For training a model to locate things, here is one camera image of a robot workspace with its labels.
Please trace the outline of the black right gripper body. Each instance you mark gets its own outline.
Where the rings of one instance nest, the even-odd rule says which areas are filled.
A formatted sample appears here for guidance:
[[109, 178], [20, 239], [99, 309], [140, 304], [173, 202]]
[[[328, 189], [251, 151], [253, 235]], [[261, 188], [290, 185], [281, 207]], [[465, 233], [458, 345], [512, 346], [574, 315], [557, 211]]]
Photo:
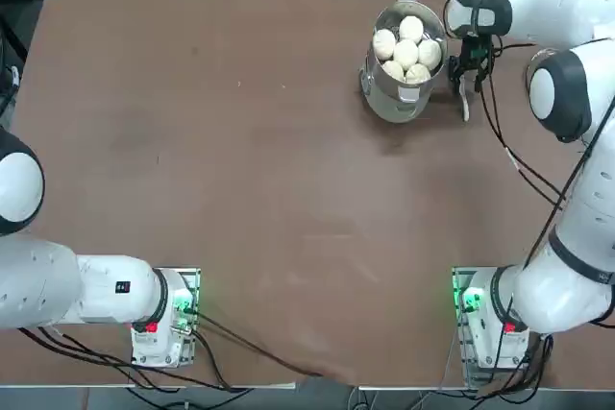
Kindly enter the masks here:
[[490, 70], [493, 53], [492, 36], [467, 36], [461, 41], [458, 66], [461, 70]]

